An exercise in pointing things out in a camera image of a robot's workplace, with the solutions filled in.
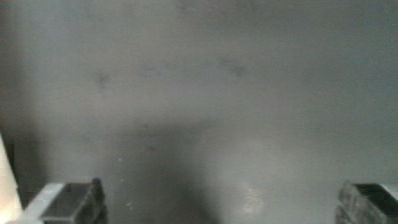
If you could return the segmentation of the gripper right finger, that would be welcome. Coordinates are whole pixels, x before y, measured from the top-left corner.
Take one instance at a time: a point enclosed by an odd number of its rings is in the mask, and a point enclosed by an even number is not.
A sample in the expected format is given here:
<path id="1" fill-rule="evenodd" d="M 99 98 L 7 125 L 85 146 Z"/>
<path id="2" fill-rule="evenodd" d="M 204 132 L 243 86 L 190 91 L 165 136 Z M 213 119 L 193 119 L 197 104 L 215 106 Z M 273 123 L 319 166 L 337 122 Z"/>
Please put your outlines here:
<path id="1" fill-rule="evenodd" d="M 398 224 L 398 184 L 346 182 L 334 224 Z"/>

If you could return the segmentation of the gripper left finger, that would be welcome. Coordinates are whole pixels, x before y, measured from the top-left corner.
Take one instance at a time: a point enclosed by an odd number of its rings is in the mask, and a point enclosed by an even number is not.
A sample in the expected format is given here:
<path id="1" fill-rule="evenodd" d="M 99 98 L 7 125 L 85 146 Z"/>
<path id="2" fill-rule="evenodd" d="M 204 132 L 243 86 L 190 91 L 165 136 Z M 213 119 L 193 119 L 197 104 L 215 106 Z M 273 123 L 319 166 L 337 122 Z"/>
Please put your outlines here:
<path id="1" fill-rule="evenodd" d="M 19 216 L 21 224 L 108 224 L 101 180 L 49 183 Z"/>

